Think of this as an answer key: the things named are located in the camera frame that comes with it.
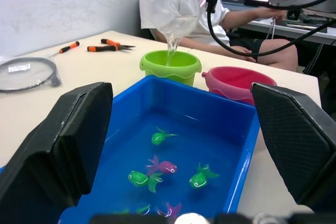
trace black shorts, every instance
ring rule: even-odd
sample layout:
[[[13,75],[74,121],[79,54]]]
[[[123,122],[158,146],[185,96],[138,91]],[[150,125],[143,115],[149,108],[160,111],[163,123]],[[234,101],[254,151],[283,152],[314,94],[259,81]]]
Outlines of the black shorts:
[[[264,39],[233,39],[230,40],[230,46],[240,46],[245,47],[252,52],[259,53],[261,44]]]

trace toy fish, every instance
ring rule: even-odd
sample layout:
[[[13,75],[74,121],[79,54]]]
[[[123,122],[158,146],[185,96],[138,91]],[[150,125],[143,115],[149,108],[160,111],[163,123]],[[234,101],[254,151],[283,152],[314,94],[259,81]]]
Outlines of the toy fish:
[[[172,174],[177,172],[177,166],[172,164],[169,161],[162,161],[159,163],[159,159],[156,155],[154,155],[153,160],[149,159],[150,162],[153,163],[153,165],[146,165],[148,172],[147,176],[151,176],[156,171],[160,171],[160,173],[163,174]]]
[[[210,171],[209,165],[201,168],[201,164],[198,165],[197,174],[189,179],[190,185],[193,188],[201,188],[207,185],[207,178],[217,178],[219,174],[214,174]]]
[[[143,173],[131,171],[131,173],[128,175],[128,180],[135,186],[148,185],[149,191],[155,193],[155,187],[157,183],[161,183],[163,181],[163,179],[160,178],[161,175],[161,173],[156,173],[152,174],[150,177],[147,177]]]
[[[164,141],[166,139],[166,137],[177,136],[176,134],[166,134],[162,129],[159,129],[158,127],[156,127],[156,128],[160,132],[156,132],[152,136],[152,143],[155,144],[155,145],[161,144],[162,141]]]
[[[142,208],[139,208],[135,211],[135,213],[137,215],[146,215],[149,213],[150,211],[150,208],[151,207],[151,204],[148,204],[147,206],[145,207],[142,207]],[[124,211],[121,211],[121,212],[114,212],[113,214],[114,215],[127,215],[130,213],[130,210],[129,209],[125,209]]]
[[[158,209],[157,210],[158,214],[165,218],[177,218],[180,215],[182,204],[179,203],[176,207],[173,207],[169,204],[169,202],[166,202],[166,208],[167,212],[163,212]]]

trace knee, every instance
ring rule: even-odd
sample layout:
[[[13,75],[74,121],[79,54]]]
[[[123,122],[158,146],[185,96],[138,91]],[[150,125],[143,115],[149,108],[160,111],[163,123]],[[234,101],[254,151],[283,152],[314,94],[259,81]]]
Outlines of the knee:
[[[286,44],[288,44],[289,41],[286,39],[278,39],[277,40],[277,47],[282,47]],[[287,70],[290,71],[297,71],[298,69],[298,51],[296,49],[295,45],[292,45],[282,51],[280,51],[281,53],[281,61],[286,64],[286,66],[288,67]]]

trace pink toy fish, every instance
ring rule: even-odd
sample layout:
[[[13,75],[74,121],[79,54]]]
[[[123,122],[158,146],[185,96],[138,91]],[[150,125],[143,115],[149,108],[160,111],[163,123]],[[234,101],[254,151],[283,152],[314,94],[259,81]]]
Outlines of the pink toy fish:
[[[177,172],[177,166],[172,164],[169,161],[162,161],[159,163],[159,159],[156,155],[154,155],[153,160],[149,159],[150,162],[153,163],[153,165],[146,165],[148,172],[147,176],[151,176],[156,171],[160,171],[160,173],[163,174],[172,174]]]
[[[163,211],[158,209],[157,210],[158,214],[165,217],[165,218],[176,219],[181,213],[182,204],[179,203],[176,207],[173,207],[169,204],[169,202],[166,202],[166,208],[167,208],[167,212],[163,212]]]

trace table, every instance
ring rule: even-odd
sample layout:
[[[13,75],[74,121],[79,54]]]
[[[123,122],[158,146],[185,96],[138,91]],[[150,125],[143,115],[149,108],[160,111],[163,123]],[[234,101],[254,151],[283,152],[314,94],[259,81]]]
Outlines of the table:
[[[134,45],[136,48],[129,52],[93,53],[86,51],[87,46],[99,45],[101,38],[110,38],[122,44]],[[66,45],[68,44],[38,51],[30,56],[53,54]],[[82,39],[79,47],[55,57],[63,82],[61,87],[42,87],[29,92],[0,96],[0,166],[9,161],[26,135],[47,116],[62,94],[79,86],[105,81],[112,83],[113,93],[118,95],[144,77],[144,72],[139,69],[141,57],[149,51],[163,50],[166,47],[166,44],[160,42],[108,31]],[[318,81],[315,77],[188,48],[179,48],[179,50],[197,56],[203,65],[203,71],[209,71],[210,68],[216,66],[253,69],[269,75],[279,86],[307,94],[318,105],[321,105]],[[207,90],[200,74],[195,76],[194,86]],[[261,211],[274,215],[288,215],[293,211],[310,211],[307,207],[297,206],[288,193],[266,150],[261,133],[238,211],[248,216]]]
[[[254,20],[249,22],[248,24],[240,26],[240,28],[259,31],[261,33],[268,33],[269,27],[271,25],[271,19],[262,19],[262,20]],[[303,34],[306,34],[308,31],[293,27],[287,26],[275,26],[275,34],[279,36],[284,36],[288,38],[298,38]],[[306,41],[316,42],[320,44],[330,45],[336,40],[336,28],[328,27],[327,33],[315,33],[312,36],[305,39]]]

